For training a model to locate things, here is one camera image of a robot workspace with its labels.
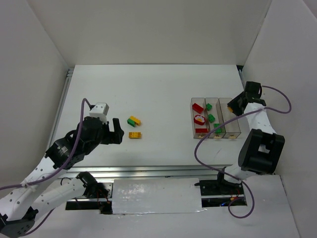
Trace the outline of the red flower lego piece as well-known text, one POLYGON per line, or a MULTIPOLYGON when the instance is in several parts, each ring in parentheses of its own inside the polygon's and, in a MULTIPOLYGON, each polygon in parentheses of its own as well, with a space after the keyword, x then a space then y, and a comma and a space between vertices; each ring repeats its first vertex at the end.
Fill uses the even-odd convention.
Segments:
POLYGON ((206 123, 206 119, 202 115, 195 115, 194 116, 194 123, 198 125, 204 125, 206 123))

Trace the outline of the green lego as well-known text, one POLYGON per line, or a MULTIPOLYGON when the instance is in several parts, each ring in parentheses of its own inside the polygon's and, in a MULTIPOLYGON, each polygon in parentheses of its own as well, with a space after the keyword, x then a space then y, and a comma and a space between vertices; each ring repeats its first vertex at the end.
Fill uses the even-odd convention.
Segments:
POLYGON ((132 120, 132 119, 128 119, 127 120, 127 123, 132 126, 132 127, 135 127, 136 126, 136 123, 132 120))
POLYGON ((215 129, 214 133, 215 134, 220 134, 222 133, 222 127, 220 127, 220 124, 219 123, 214 123, 213 124, 213 127, 215 129))

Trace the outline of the yellow sloped lego brick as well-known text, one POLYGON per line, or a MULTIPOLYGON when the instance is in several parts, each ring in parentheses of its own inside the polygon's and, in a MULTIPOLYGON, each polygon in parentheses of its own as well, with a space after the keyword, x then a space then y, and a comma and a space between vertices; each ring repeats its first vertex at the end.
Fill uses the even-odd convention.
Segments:
POLYGON ((134 116, 131 116, 130 119, 133 120, 136 125, 138 125, 138 126, 141 125, 141 121, 140 121, 138 118, 136 118, 136 117, 134 117, 134 116))

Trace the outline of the small red lego piece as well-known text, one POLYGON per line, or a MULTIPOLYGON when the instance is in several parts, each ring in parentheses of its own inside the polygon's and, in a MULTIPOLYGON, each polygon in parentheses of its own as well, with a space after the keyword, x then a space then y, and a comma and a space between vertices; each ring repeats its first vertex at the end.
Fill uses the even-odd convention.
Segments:
POLYGON ((200 105, 197 104, 197 103, 194 103, 194 104, 192 105, 192 109, 193 109, 195 112, 199 113, 199 114, 202 114, 203 111, 204 111, 204 107, 200 106, 200 105))

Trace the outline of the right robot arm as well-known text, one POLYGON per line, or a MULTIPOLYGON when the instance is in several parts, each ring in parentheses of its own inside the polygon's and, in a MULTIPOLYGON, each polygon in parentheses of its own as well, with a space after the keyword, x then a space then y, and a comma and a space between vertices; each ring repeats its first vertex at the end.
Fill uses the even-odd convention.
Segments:
POLYGON ((219 187, 238 187, 249 177, 273 174, 277 167, 285 138, 277 134, 270 124, 266 112, 269 107, 261 98, 262 89, 260 83, 248 81, 244 91, 227 103, 236 116, 246 117, 250 132, 238 161, 217 174, 219 187))

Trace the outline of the green 2x2 lego brick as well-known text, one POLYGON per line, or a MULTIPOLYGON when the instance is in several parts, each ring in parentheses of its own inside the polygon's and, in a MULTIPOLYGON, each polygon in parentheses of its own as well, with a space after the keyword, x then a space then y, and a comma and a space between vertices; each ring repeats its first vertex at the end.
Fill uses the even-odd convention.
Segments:
POLYGON ((212 114, 208 114, 208 120, 210 123, 215 122, 216 118, 212 114))

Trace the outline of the small green lego brick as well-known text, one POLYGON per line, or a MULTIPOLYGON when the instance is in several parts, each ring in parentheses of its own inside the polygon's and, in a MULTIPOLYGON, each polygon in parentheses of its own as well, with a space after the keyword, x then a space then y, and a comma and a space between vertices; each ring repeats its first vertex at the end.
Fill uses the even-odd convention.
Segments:
POLYGON ((210 111, 212 109, 212 105, 210 103, 206 104, 206 110, 210 111))

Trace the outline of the red lego brick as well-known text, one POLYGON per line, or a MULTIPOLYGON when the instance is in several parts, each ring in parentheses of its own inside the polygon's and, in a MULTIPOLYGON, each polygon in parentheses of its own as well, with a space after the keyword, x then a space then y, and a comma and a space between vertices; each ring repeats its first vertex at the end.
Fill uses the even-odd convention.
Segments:
POLYGON ((208 133, 209 129, 208 128, 196 128, 195 133, 208 133))

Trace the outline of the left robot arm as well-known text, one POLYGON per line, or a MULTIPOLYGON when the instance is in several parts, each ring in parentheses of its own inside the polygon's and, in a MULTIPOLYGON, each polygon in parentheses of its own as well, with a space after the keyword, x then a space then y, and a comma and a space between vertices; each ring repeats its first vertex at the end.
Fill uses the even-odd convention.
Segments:
POLYGON ((100 118, 85 117, 75 130, 56 140, 35 169, 0 200, 0 232, 9 238, 30 234, 37 219, 69 199, 107 196, 108 191, 89 172, 80 172, 57 190, 46 189, 99 145, 120 144, 124 131, 113 118, 113 131, 100 118))

